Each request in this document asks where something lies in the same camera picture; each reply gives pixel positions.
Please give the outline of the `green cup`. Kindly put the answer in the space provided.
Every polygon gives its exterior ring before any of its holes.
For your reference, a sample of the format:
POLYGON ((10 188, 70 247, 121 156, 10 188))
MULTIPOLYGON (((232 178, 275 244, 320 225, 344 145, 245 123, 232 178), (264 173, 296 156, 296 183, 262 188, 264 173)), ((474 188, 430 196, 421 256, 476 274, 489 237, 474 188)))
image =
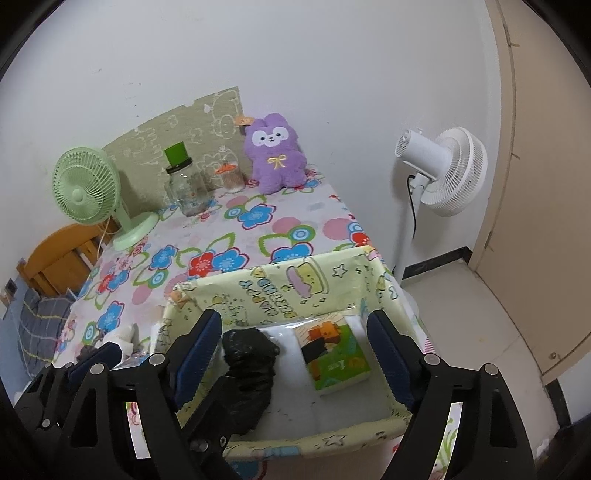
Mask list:
POLYGON ((167 161, 170 167, 176 167, 189 159, 183 142, 178 142, 164 150, 167 161))

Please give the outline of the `purple plush bunny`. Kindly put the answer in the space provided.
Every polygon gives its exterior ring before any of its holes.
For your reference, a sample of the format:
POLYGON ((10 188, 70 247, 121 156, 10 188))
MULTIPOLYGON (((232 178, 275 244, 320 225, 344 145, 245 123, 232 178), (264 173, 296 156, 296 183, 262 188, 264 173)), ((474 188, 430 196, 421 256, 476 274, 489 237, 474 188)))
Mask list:
POLYGON ((263 195, 307 182, 308 160, 298 147, 297 132, 279 113, 256 119, 245 128, 243 151, 252 161, 252 179, 263 195))

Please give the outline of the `green patterned backboard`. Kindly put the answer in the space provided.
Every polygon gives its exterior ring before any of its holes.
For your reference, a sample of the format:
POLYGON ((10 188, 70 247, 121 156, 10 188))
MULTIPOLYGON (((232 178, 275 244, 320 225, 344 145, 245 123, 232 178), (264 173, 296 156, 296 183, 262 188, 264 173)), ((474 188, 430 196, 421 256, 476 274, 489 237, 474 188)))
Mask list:
POLYGON ((243 153, 243 136, 235 125, 242 113, 239 90, 231 87, 164 112, 104 146, 120 173, 127 212, 135 216, 166 205, 169 162, 164 150, 179 142, 208 189, 222 186, 215 171, 224 163, 238 164, 249 176, 252 163, 243 153))

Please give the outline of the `white towel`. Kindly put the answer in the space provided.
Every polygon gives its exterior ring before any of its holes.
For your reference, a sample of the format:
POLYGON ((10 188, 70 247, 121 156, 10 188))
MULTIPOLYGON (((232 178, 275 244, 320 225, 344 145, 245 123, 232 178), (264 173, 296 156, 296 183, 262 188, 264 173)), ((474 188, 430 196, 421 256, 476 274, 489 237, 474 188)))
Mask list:
POLYGON ((102 339, 102 345, 117 345, 121 352, 121 360, 127 360, 133 356, 145 356, 149 353, 149 341, 147 337, 143 341, 139 339, 139 328, 133 324, 121 325, 108 332, 102 339))

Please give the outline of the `floral tablecloth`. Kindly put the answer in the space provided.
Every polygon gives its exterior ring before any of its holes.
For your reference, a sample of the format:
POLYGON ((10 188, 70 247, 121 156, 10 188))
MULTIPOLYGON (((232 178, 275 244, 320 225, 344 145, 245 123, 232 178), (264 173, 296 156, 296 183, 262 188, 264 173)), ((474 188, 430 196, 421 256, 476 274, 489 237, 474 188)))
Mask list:
MULTIPOLYGON (((181 282, 356 247, 376 249, 315 169, 308 170, 301 187, 270 195, 253 186, 235 194, 217 192, 197 216, 186 217, 172 205, 158 216, 156 227, 137 245, 123 252, 104 250, 71 308, 56 365, 75 361, 111 330, 133 323, 141 341, 150 338, 152 352, 169 295, 181 282)), ((401 439, 370 447, 393 453, 401 439)), ((235 463, 264 469, 274 459, 235 463)))

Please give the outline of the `grey plaid pillow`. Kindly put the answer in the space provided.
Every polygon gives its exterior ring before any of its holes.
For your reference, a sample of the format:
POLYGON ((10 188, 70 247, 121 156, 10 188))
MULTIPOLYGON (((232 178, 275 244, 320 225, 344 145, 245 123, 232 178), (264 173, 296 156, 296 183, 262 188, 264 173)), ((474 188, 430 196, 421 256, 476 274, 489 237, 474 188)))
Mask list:
POLYGON ((18 346, 26 373, 33 380, 54 358, 73 299, 45 297, 29 288, 18 317, 18 346))

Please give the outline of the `cotton swab jar orange lid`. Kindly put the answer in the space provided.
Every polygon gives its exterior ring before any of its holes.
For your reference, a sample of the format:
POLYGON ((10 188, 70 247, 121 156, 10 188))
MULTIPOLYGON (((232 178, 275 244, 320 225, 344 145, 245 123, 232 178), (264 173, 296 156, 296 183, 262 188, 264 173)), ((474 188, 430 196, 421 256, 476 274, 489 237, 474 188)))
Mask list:
POLYGON ((245 177, 243 177, 238 163, 224 163, 215 170, 215 174, 221 179, 222 186, 228 193, 242 191, 245 187, 245 177))

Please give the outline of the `black plastic bag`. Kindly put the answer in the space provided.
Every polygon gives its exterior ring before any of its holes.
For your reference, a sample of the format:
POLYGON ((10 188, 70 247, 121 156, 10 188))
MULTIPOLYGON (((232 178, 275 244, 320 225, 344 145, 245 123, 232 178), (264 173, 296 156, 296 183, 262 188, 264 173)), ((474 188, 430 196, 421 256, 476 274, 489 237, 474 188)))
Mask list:
POLYGON ((228 366, 221 403, 228 410, 233 432, 242 436, 256 428, 270 406, 280 347, 256 328, 229 330, 222 335, 221 345, 228 366))

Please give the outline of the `glass mason jar mug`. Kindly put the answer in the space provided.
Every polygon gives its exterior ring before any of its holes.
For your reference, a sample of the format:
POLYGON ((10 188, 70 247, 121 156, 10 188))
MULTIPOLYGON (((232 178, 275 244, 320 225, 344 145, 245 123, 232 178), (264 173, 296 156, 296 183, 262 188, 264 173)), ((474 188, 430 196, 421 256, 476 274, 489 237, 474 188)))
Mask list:
POLYGON ((166 169, 168 175, 165 190, 168 198, 186 217, 204 213, 211 200, 200 171, 191 158, 166 169))

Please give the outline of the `wall power socket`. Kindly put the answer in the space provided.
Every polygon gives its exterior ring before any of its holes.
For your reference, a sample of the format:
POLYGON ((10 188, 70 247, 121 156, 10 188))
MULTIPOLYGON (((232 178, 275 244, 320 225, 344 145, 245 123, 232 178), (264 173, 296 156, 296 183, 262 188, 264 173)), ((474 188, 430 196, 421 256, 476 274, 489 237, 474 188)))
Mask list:
POLYGON ((12 279, 9 279, 4 289, 6 292, 6 296, 12 299, 17 291, 17 285, 12 279))

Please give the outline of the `yellow cartoon storage box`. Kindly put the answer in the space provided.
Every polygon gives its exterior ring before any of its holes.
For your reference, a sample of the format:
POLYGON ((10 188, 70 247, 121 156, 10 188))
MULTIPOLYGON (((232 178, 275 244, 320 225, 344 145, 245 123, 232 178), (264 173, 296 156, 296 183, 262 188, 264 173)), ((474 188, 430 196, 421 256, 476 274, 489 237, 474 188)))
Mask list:
POLYGON ((224 331, 256 327, 280 346, 270 407, 256 429, 235 435, 229 461, 318 457, 396 439, 411 419, 391 390, 367 335, 370 313, 384 311, 419 347, 427 335, 404 290, 376 249, 363 246, 236 270, 177 284, 151 348, 164 353, 205 310, 221 315, 224 331), (341 318, 370 365, 367 377, 328 392, 315 390, 304 365, 304 329, 341 318))

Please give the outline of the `green desk fan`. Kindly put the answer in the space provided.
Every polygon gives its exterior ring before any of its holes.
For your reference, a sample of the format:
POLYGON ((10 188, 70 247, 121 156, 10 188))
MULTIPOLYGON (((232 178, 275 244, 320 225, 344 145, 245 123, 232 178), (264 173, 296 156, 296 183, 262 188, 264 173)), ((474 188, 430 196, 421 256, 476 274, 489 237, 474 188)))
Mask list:
POLYGON ((119 172, 102 150, 76 147, 63 153, 53 169, 51 188, 58 208, 81 225, 114 219, 120 226, 112 238, 117 251, 135 246, 158 223, 153 212, 129 216, 121 197, 119 172))

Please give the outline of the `orange plush hang tag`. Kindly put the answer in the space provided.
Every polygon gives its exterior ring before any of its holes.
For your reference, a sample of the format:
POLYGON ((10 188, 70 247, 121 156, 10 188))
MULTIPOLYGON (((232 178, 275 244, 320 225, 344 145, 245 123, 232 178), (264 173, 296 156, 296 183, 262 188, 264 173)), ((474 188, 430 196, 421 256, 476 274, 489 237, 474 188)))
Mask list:
POLYGON ((237 126, 249 126, 252 125, 254 121, 256 121, 256 119, 253 117, 243 115, 235 116, 235 125, 237 126))

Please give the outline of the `beige door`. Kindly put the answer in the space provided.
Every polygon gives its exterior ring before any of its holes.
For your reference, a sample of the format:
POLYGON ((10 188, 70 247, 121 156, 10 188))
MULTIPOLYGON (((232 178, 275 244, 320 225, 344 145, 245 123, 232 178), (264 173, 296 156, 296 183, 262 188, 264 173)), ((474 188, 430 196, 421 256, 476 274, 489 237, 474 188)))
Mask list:
POLYGON ((501 136, 472 267, 550 383, 590 350, 590 87, 522 1, 487 5, 501 136))

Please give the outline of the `white standing fan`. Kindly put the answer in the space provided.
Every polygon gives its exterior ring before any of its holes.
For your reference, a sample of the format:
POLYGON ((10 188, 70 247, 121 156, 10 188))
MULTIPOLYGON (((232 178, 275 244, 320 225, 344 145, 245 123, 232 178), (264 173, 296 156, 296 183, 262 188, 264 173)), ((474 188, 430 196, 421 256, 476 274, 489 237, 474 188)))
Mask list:
POLYGON ((410 212, 403 217, 394 278, 401 282, 408 266, 411 245, 422 206, 440 217, 465 210, 482 190, 488 171, 483 142, 464 127, 452 127, 432 140, 407 129, 394 155, 411 169, 405 182, 410 212))

